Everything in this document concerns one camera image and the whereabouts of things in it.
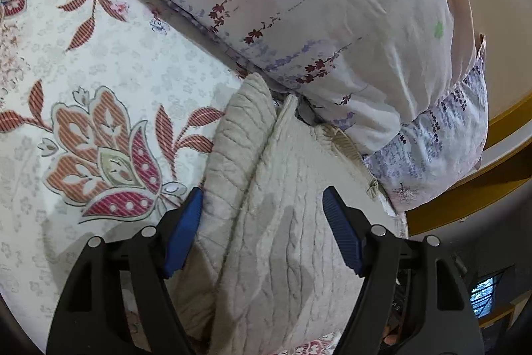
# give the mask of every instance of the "pillow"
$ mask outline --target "pillow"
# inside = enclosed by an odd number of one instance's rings
[[[2,0],[0,290],[39,348],[86,241],[202,182],[232,64],[160,0]]]
[[[479,161],[488,134],[486,40],[474,68],[441,103],[419,115],[366,158],[397,211],[439,196]]]
[[[170,0],[305,95],[361,153],[381,149],[454,89],[474,62],[469,0]],[[457,45],[453,35],[461,35]]]

